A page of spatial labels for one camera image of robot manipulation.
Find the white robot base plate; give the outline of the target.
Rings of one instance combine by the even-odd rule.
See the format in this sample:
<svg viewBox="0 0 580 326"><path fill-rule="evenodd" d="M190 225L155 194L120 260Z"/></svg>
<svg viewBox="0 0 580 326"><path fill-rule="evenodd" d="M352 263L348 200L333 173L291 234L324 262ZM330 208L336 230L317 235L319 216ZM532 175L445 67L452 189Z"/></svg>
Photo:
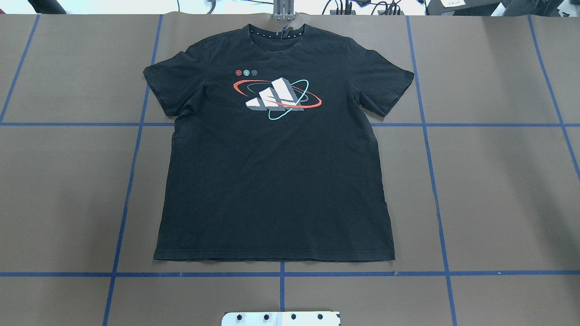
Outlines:
<svg viewBox="0 0 580 326"><path fill-rule="evenodd" d="M222 326L340 326L339 312L230 312L224 314Z"/></svg>

